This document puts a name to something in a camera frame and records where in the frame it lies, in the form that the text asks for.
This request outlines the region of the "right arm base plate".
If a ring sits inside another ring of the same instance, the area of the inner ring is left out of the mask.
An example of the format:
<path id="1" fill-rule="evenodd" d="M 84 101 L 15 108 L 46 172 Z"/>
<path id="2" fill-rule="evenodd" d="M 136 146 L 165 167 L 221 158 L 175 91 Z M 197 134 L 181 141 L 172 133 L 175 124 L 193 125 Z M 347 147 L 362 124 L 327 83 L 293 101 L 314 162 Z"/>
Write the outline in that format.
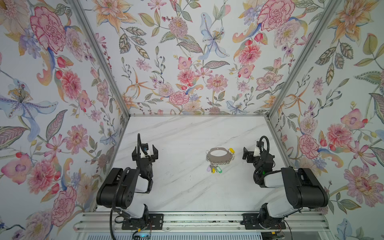
<path id="1" fill-rule="evenodd" d="M 240 222 L 246 230 L 285 230 L 286 224 L 283 219 L 275 219 L 267 216 L 262 218 L 260 214 L 243 214 L 243 220 Z"/>

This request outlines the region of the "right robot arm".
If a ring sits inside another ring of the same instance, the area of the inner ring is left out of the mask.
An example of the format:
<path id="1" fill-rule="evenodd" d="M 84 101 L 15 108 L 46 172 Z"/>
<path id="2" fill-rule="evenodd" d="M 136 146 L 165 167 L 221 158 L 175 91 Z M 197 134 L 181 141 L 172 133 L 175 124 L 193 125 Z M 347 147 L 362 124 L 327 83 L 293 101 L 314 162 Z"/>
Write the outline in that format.
<path id="1" fill-rule="evenodd" d="M 261 188 L 277 189 L 283 195 L 264 203 L 258 216 L 249 223 L 270 229 L 284 221 L 284 218 L 303 208 L 317 209 L 328 205 L 329 197 L 317 177 L 309 168 L 292 167 L 273 170 L 274 157 L 268 149 L 259 148 L 253 152 L 243 148 L 243 159 L 253 164 L 253 179 Z"/>

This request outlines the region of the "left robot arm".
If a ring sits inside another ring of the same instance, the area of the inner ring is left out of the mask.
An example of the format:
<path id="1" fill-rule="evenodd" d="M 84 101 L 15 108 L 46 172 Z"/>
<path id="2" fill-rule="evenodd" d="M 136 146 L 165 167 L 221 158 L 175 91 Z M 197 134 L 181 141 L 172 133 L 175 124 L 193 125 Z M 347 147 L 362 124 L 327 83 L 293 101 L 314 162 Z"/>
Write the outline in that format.
<path id="1" fill-rule="evenodd" d="M 97 193 L 97 205 L 109 208 L 125 219 L 142 219 L 148 207 L 134 200 L 135 194 L 148 194 L 153 186 L 153 163 L 159 158 L 156 147 L 135 147 L 132 154 L 137 167 L 113 168 Z"/>

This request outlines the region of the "metal key organizer plate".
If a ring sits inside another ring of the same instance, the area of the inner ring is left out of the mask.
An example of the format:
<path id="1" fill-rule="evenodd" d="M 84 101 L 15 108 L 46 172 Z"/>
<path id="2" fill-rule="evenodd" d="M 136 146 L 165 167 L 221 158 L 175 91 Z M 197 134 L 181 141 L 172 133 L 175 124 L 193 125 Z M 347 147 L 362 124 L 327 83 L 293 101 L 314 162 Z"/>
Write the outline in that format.
<path id="1" fill-rule="evenodd" d="M 223 147 L 211 148 L 206 154 L 206 160 L 213 166 L 228 165 L 234 157 L 235 154 Z"/>

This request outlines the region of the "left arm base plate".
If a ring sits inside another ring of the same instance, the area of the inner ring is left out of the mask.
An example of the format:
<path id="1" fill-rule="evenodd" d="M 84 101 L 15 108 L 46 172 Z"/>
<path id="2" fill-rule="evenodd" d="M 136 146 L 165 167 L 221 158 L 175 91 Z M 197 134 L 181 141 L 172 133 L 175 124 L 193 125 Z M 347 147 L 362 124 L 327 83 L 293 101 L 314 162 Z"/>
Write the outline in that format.
<path id="1" fill-rule="evenodd" d="M 140 219 L 126 219 L 122 223 L 122 230 L 136 231 L 138 229 L 162 230 L 164 214 L 144 214 Z"/>

